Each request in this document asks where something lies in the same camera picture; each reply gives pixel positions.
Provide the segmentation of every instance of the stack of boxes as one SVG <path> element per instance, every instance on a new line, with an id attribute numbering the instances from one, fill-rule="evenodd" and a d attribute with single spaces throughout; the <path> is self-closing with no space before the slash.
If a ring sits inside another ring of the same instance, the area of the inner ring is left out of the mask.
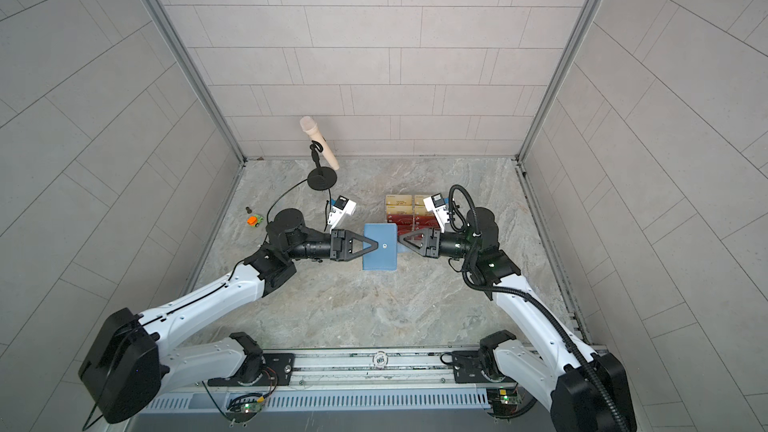
<path id="1" fill-rule="evenodd" d="M 386 221 L 397 224 L 397 235 L 427 227 L 439 227 L 435 216 L 424 206 L 425 196 L 408 196 L 403 194 L 387 196 Z"/>

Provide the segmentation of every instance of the small black object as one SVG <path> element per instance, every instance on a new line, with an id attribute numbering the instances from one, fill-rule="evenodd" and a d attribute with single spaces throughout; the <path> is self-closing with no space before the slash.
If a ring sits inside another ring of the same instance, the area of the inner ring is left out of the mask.
<path id="1" fill-rule="evenodd" d="M 312 151 L 312 160 L 315 163 L 315 168 L 306 177 L 306 183 L 315 190 L 328 190 L 336 184 L 338 177 L 336 171 L 330 167 L 320 166 L 320 154 L 322 152 L 322 144 L 312 140 L 310 144 L 310 150 Z"/>

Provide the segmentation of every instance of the metal frame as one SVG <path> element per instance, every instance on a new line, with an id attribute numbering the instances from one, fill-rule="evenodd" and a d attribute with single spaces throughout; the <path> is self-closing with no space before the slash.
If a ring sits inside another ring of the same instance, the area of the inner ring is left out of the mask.
<path id="1" fill-rule="evenodd" d="M 589 29 L 590 24 L 592 24 L 592 20 L 600 8 L 601 1 L 602 0 L 586 0 L 584 2 L 584 6 L 581 8 L 581 13 L 576 20 L 576 25 L 574 25 L 574 28 L 571 31 L 571 35 L 568 38 L 568 43 L 565 45 L 563 54 L 560 56 L 558 66 L 555 68 L 554 74 L 552 75 L 552 78 L 547 85 L 547 90 L 544 93 L 542 103 L 539 105 L 538 111 L 536 111 L 536 115 L 533 118 L 531 128 L 525 135 L 522 148 L 520 149 L 520 153 L 517 157 L 518 162 L 523 163 L 525 159 L 528 158 L 528 154 L 531 152 L 533 141 L 535 140 L 538 131 L 542 128 L 544 118 L 552 108 L 554 99 L 557 96 L 558 91 L 560 91 L 560 87 L 563 85 L 565 75 L 568 73 L 568 69 L 574 62 L 576 53 L 578 52 L 579 47 L 581 47 L 581 43 L 584 42 L 584 38 L 587 35 L 587 30 Z"/>

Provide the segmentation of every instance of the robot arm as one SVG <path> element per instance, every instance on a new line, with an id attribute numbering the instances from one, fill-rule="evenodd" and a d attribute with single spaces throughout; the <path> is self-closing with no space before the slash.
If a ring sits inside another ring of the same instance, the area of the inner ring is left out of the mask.
<path id="1" fill-rule="evenodd" d="M 294 259 L 346 262 L 379 247 L 348 230 L 325 234 L 308 228 L 294 208 L 278 213 L 266 233 L 270 242 L 231 273 L 175 301 L 140 314 L 124 308 L 104 321 L 78 375 L 107 422 L 126 420 L 158 394 L 198 380 L 254 382 L 265 367 L 262 350 L 244 333 L 178 346 L 223 315 L 277 290 L 296 273 Z M 369 246 L 354 252 L 355 240 Z"/>

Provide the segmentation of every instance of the black cable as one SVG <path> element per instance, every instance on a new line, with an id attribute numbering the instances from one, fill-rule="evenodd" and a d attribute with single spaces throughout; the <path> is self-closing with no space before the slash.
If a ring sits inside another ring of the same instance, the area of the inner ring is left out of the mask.
<path id="1" fill-rule="evenodd" d="M 547 307 L 543 303 L 536 300 L 529 293 L 516 288 L 498 287 L 498 286 L 491 286 L 491 285 L 478 285 L 478 284 L 472 283 L 472 281 L 469 280 L 468 274 L 470 270 L 475 270 L 475 261 L 477 260 L 475 253 L 477 252 L 478 244 L 480 242 L 479 240 L 480 227 L 478 224 L 477 212 L 475 211 L 475 203 L 472 200 L 472 197 L 469 196 L 469 192 L 467 192 L 466 188 L 459 185 L 454 185 L 451 187 L 451 190 L 448 193 L 448 207 L 450 208 L 453 205 L 453 194 L 454 194 L 454 191 L 456 190 L 460 191 L 462 195 L 467 199 L 467 203 L 469 204 L 469 214 L 467 214 L 467 219 L 472 220 L 472 226 L 474 229 L 474 233 L 472 234 L 473 235 L 472 246 L 469 249 L 469 253 L 466 254 L 464 263 L 462 264 L 462 279 L 464 279 L 464 283 L 471 289 L 474 289 L 480 292 L 491 292 L 491 293 L 497 292 L 502 294 L 517 295 L 518 297 L 522 297 L 526 302 L 530 302 L 534 307 L 536 307 L 537 310 L 542 312 L 542 314 L 547 319 L 547 321 L 550 324 L 552 324 L 552 327 L 554 327 L 554 330 L 557 331 L 558 335 L 560 335 L 560 337 L 563 339 L 563 342 L 565 343 L 565 350 L 567 350 L 574 357 L 576 357 L 576 360 L 578 360 L 579 365 L 581 366 L 581 369 L 586 373 L 587 379 L 592 383 L 592 385 L 600 393 L 600 396 L 602 397 L 605 404 L 608 406 L 610 415 L 611 417 L 614 418 L 616 425 L 619 427 L 620 430 L 622 430 L 622 432 L 630 432 L 626 419 L 624 418 L 623 415 L 621 415 L 621 412 L 619 411 L 618 407 L 616 406 L 616 403 L 610 396 L 608 390 L 605 388 L 603 383 L 600 382 L 600 379 L 598 378 L 597 373 L 594 371 L 590 363 L 587 362 L 587 359 L 584 358 L 581 351 L 578 350 L 576 343 L 573 342 L 568 332 L 563 328 L 562 325 L 560 325 L 560 321 L 558 321 L 556 317 L 552 315 L 552 312 L 550 312 L 549 309 L 547 309 Z"/>
<path id="2" fill-rule="evenodd" d="M 277 203 L 278 203 L 278 202 L 279 202 L 279 201 L 280 201 L 280 200 L 281 200 L 283 197 L 285 197 L 285 196 L 286 196 L 286 194 L 287 194 L 288 192 L 290 192 L 290 191 L 292 191 L 294 188 L 296 188 L 296 187 L 298 187 L 298 186 L 302 185 L 304 182 L 306 182 L 306 180 L 307 180 L 307 179 L 305 178 L 304 180 L 302 180 L 302 181 L 301 181 L 301 182 L 299 182 L 298 184 L 296 184 L 296 185 L 294 185 L 293 187 L 289 188 L 288 190 L 284 191 L 284 192 L 283 192 L 283 195 L 282 195 L 282 196 L 280 196 L 280 197 L 278 197 L 278 198 L 277 198 L 277 200 L 275 200 L 275 201 L 273 202 L 273 204 L 272 204 L 272 207 L 270 207 L 270 210 L 266 211 L 266 223 L 267 223 L 267 224 L 269 224 L 269 223 L 270 223 L 270 212 L 272 212 L 272 209 L 274 208 L 274 206 L 275 206 L 275 205 L 277 205 Z"/>
<path id="3" fill-rule="evenodd" d="M 226 414 L 221 409 L 221 407 L 219 407 L 219 405 L 216 403 L 216 400 L 214 400 L 214 396 L 210 394 L 210 390 L 208 390 L 208 386 L 205 384 L 205 380 L 203 380 L 202 384 L 203 384 L 203 387 L 205 387 L 205 391 L 208 393 L 208 397 L 210 397 L 210 401 L 214 403 L 214 405 L 216 406 L 216 409 L 219 411 L 219 414 L 221 414 L 221 417 L 231 422 L 232 419 L 226 416 Z"/>

